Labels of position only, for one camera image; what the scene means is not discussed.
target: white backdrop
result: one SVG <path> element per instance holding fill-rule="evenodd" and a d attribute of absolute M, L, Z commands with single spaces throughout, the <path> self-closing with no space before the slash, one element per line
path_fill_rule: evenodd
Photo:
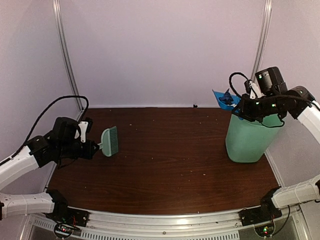
<path fill-rule="evenodd" d="M 91 107 L 216 107 L 212 88 L 225 91 L 232 72 L 251 75 L 264 4 L 61 1 L 79 92 Z"/>
<path fill-rule="evenodd" d="M 14 153 L 44 108 L 71 95 L 51 0 L 0 2 L 0 160 Z M 51 108 L 33 136 L 52 129 L 56 117 L 76 118 L 73 99 Z M 50 166 L 29 172 L 1 190 L 8 194 L 42 192 Z M 0 221 L 0 239 L 15 240 L 23 216 Z"/>

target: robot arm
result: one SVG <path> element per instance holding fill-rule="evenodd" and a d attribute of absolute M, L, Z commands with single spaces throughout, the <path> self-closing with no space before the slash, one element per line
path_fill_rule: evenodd
<path fill-rule="evenodd" d="M 27 172 L 49 162 L 61 164 L 62 159 L 92 159 L 99 150 L 94 141 L 86 139 L 92 124 L 89 118 L 77 122 L 58 117 L 50 132 L 32 138 L 17 155 L 0 162 L 0 191 Z M 54 213 L 60 218 L 66 214 L 67 207 L 67 200 L 56 190 L 29 195 L 0 193 L 0 220 L 31 213 Z"/>
<path fill-rule="evenodd" d="M 262 97 L 253 97 L 252 92 L 257 92 L 257 89 L 251 89 L 251 94 L 247 89 L 247 94 L 240 96 L 241 100 L 233 114 L 250 122 L 262 123 L 266 116 L 277 114 L 283 119 L 289 113 L 304 125 L 320 144 L 320 105 L 310 92 L 303 86 L 288 90 L 277 67 L 257 72 L 255 76 Z M 239 96 L 231 84 L 231 79 L 230 87 Z M 261 199 L 260 207 L 242 210 L 239 215 L 242 225 L 257 224 L 281 217 L 281 209 L 286 206 L 315 200 L 320 200 L 320 175 L 293 186 L 272 189 Z"/>

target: brown wooden surface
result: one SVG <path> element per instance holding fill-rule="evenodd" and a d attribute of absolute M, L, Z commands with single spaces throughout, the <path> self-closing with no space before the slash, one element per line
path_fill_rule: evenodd
<path fill-rule="evenodd" d="M 125 214 L 208 213 L 259 205 L 277 187 L 265 156 L 229 160 L 230 113 L 219 108 L 89 109 L 89 139 L 117 126 L 119 153 L 56 170 L 49 188 L 72 207 Z"/>

